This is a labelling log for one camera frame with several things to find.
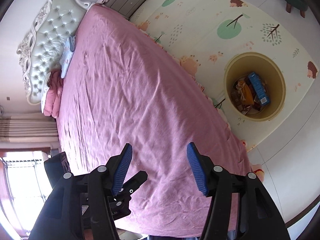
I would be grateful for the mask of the yellow trash bin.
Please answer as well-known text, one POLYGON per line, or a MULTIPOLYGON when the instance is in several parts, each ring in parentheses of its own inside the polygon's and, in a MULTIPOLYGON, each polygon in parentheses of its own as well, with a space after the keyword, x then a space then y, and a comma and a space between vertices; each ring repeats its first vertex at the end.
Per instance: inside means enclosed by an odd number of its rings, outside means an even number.
POLYGON ((285 80, 279 67, 267 56, 247 52, 227 64, 225 97, 241 116, 252 121, 267 121, 284 106, 285 80))

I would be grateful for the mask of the mustard drawstring pouch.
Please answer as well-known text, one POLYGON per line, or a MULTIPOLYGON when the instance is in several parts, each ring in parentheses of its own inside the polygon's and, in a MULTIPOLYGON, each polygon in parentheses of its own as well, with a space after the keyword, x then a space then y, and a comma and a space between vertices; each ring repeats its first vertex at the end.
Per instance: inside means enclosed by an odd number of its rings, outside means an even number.
POLYGON ((236 84, 236 89, 240 95, 242 105, 254 105, 252 92, 244 80, 238 81, 236 84))

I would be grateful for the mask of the folded pink quilt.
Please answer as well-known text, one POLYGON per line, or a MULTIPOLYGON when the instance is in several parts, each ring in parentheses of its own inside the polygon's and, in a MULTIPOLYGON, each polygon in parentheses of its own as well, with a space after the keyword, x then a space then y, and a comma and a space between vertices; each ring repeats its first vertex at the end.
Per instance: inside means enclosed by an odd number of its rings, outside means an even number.
POLYGON ((45 116, 51 116, 55 119, 59 117, 62 91, 61 71, 55 69, 46 76, 43 84, 41 111, 45 116))

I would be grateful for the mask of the folded light blue blanket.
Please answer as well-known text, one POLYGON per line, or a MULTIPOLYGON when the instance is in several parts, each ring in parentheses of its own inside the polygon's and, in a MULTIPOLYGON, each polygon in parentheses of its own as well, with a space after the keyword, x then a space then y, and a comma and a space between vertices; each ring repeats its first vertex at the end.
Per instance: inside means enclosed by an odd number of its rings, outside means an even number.
POLYGON ((69 36, 63 46, 62 56, 60 58, 60 65, 61 65, 61 78, 64 79, 69 64, 73 58, 73 54, 75 51, 75 36, 69 36))

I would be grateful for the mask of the cartoon play mat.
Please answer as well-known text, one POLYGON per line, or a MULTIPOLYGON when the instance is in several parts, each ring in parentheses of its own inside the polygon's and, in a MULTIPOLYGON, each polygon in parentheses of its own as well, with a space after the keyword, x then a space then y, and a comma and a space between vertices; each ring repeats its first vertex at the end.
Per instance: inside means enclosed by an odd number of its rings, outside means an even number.
POLYGON ((130 20, 222 105, 234 134, 248 150, 282 124, 319 76, 315 61, 284 26, 245 0, 146 0, 130 20), (264 121, 241 115, 224 85, 228 63, 253 53, 268 57, 284 78, 284 105, 264 121))

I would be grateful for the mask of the blue carton box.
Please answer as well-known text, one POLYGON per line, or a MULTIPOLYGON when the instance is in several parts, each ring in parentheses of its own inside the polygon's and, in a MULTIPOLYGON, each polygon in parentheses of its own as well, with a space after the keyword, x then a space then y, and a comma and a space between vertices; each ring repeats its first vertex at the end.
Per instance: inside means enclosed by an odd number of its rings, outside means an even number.
POLYGON ((253 86, 253 89, 254 89, 261 105, 262 106, 268 105, 271 101, 270 101, 270 98, 267 94, 267 91, 266 91, 259 75, 256 74, 255 72, 251 72, 251 74, 248 75, 248 78, 253 86))

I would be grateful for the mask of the beige curtain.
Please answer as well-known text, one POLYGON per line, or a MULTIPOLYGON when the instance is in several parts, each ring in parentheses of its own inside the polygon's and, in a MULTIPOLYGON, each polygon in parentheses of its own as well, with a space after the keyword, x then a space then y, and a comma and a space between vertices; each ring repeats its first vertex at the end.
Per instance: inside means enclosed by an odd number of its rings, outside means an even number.
POLYGON ((1 142, 57 142, 55 119, 46 116, 10 116, 1 118, 1 142))

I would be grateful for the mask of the green tufted headboard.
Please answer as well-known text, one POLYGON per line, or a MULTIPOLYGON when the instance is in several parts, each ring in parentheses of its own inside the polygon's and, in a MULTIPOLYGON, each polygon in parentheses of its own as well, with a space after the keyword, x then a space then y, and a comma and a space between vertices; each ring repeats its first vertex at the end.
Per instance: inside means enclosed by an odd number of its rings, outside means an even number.
POLYGON ((48 0, 17 48, 27 102, 41 102, 46 75, 60 68, 63 46, 74 35, 92 3, 81 0, 48 0))

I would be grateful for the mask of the pink bed sheet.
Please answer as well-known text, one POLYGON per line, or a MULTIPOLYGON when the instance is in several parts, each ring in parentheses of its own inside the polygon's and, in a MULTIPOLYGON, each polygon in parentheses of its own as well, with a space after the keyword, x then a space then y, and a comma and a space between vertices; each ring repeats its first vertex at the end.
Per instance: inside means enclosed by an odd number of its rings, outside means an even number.
POLYGON ((197 188, 187 145, 233 174, 247 152, 191 76, 115 11, 92 6, 76 32, 57 119, 71 171, 86 174, 131 144, 129 177, 147 172, 118 228, 153 236, 199 237, 210 199, 197 188))

